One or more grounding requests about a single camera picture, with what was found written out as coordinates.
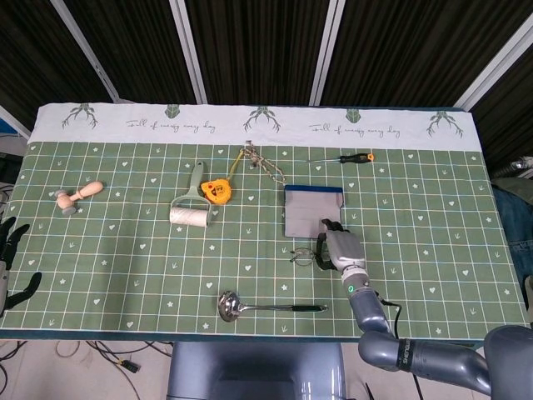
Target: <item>wooden toy hammer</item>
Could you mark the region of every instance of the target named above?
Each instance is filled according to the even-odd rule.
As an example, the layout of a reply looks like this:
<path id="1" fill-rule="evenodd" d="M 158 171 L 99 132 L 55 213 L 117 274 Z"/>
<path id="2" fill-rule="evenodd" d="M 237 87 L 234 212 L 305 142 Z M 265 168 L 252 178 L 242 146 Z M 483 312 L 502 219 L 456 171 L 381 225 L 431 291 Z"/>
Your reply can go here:
<path id="1" fill-rule="evenodd" d="M 103 189 L 103 184 L 99 181 L 94 181 L 89 183 L 87 186 L 78 189 L 72 196 L 69 196 L 68 193 L 59 189 L 54 193 L 57 198 L 57 205 L 62 209 L 63 215 L 73 215 L 77 209 L 74 207 L 74 202 L 76 200 L 83 200 L 93 194 L 101 192 Z"/>

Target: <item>floor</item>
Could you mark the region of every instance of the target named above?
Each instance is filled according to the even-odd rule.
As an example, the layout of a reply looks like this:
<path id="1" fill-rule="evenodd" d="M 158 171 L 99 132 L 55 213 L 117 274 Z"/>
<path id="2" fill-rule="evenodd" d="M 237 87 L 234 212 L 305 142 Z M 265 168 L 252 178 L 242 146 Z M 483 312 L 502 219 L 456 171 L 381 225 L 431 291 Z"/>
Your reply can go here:
<path id="1" fill-rule="evenodd" d="M 143 342 L 107 342 L 114 351 L 143 347 Z M 0 342 L 0 356 L 8 353 L 15 342 Z M 72 353 L 76 342 L 31 341 L 13 359 L 3 362 L 9 375 L 2 399 L 8 400 L 116 400 L 136 399 L 126 378 L 104 360 L 100 354 L 82 342 L 77 352 L 68 358 L 56 354 Z M 170 346 L 160 345 L 171 351 Z M 375 400 L 417 399 L 412 376 L 405 372 L 385 372 L 366 365 L 357 352 L 356 344 L 343 345 L 346 388 L 350 398 L 367 400 L 364 383 L 368 383 Z M 151 348 L 134 353 L 131 360 L 141 365 L 132 380 L 142 400 L 164 400 L 170 358 Z M 431 400 L 483 400 L 488 397 L 460 387 L 421 379 L 424 398 Z"/>

